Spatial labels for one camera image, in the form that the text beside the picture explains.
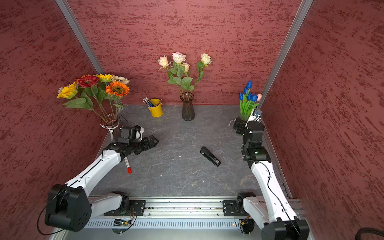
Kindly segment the blue tulip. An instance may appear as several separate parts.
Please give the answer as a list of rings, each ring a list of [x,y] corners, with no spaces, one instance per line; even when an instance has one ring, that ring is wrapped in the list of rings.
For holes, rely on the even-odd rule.
[[[254,94],[251,97],[252,105],[251,105],[251,111],[250,114],[253,112],[253,110],[258,106],[259,101],[258,101],[258,95]]]
[[[252,86],[253,86],[253,82],[252,81],[248,81],[246,88],[247,89],[251,89]]]
[[[249,118],[250,111],[252,110],[252,106],[253,106],[252,94],[248,93],[248,95],[247,95],[247,102],[246,102],[246,106],[245,106],[245,116],[246,116],[246,119]]]
[[[243,113],[244,115],[246,115],[246,102],[248,100],[248,94],[249,94],[249,88],[245,87],[245,90],[244,90],[244,97],[243,97],[243,100],[244,100],[244,104],[243,104]]]
[[[240,102],[240,115],[243,116],[244,114],[244,94],[239,94],[239,102]]]

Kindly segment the cream gerbera flower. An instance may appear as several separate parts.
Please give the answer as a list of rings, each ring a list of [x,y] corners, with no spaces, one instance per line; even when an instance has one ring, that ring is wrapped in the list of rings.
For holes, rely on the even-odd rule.
[[[119,77],[119,76],[114,76],[112,79],[113,82],[120,82],[124,85],[128,85],[130,83],[130,80],[125,78],[125,77]]]

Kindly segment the large yellow sunflower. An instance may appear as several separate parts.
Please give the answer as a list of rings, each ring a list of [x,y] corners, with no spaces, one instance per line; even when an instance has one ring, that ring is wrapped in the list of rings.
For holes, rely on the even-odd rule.
[[[109,75],[109,74],[98,74],[98,75],[95,75],[95,77],[97,77],[99,79],[100,88],[105,90],[106,87],[110,85],[110,83],[112,82],[112,80],[114,79],[115,76]]]

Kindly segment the cream rose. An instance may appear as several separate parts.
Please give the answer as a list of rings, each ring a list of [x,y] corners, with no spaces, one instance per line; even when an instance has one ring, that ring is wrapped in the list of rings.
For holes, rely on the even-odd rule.
[[[211,63],[212,57],[205,53],[201,55],[201,61],[197,63],[199,76],[195,84],[192,86],[193,89],[190,91],[190,95],[192,95],[192,92],[195,89],[196,85],[203,79],[204,68],[207,68]]]
[[[183,63],[182,67],[184,67],[184,77],[182,78],[182,88],[187,91],[187,98],[189,99],[190,86],[192,78],[190,78],[190,64]]]

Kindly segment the white rose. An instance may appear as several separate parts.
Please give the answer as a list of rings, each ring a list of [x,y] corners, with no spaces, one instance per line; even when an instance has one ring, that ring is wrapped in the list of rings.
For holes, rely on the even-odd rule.
[[[172,74],[170,72],[170,70],[169,70],[170,62],[168,61],[168,58],[166,56],[160,57],[158,59],[158,64],[161,66],[160,70],[167,71],[167,74],[168,74],[168,77],[169,77],[168,83],[170,85],[176,85],[178,90],[179,90],[179,92],[181,93],[182,91],[180,90],[180,88],[178,87],[176,81],[174,80],[174,74]]]
[[[184,77],[184,67],[182,67],[183,63],[186,63],[186,55],[176,52],[172,53],[173,57],[173,67],[170,70],[172,74],[174,74],[174,80],[176,81],[178,87],[180,88],[181,95],[186,94],[187,91],[182,88],[182,78]]]

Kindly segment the white rose top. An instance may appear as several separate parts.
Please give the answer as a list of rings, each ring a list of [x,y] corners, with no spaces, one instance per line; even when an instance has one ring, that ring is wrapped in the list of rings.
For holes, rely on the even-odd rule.
[[[176,81],[178,87],[180,88],[181,95],[186,94],[187,91],[182,88],[182,78],[184,77],[184,67],[182,67],[183,63],[186,63],[186,55],[176,52],[172,53],[173,57],[173,67],[170,70],[172,74],[174,74],[174,80]]]

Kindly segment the pink tulip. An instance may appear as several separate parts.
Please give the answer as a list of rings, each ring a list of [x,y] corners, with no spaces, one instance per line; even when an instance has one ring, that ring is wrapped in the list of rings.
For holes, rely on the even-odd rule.
[[[262,99],[262,94],[257,94],[257,101],[259,102]]]

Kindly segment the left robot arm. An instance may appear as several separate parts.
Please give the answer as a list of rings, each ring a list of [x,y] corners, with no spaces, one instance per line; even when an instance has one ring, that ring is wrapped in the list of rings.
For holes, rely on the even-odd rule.
[[[157,146],[154,136],[144,137],[140,126],[122,127],[117,141],[109,143],[101,155],[85,170],[64,185],[54,185],[48,194],[47,205],[41,211],[47,226],[79,232],[93,218],[99,216],[128,216],[133,225],[144,214],[145,201],[131,201],[129,194],[113,191],[104,196],[91,197],[92,190],[115,166],[124,162],[132,173],[129,156],[136,156]]]

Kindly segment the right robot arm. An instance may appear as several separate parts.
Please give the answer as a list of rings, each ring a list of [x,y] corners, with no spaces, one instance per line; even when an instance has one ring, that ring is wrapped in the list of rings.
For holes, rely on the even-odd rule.
[[[242,196],[242,207],[261,230],[263,240],[307,240],[310,227],[287,200],[274,172],[268,151],[262,146],[262,116],[251,115],[243,134],[241,152],[257,179],[266,208],[251,195]]]

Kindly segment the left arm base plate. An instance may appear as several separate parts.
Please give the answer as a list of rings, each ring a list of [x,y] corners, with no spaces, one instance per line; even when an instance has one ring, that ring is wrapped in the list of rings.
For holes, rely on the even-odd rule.
[[[144,214],[145,206],[145,200],[129,200],[128,202],[122,202],[118,209],[104,213],[104,216],[140,217]]]

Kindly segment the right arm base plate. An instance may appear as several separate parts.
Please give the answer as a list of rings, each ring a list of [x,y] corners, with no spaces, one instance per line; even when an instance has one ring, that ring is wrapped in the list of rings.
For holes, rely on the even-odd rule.
[[[249,214],[244,210],[243,202],[239,200],[223,201],[223,213],[225,217],[245,218]]]

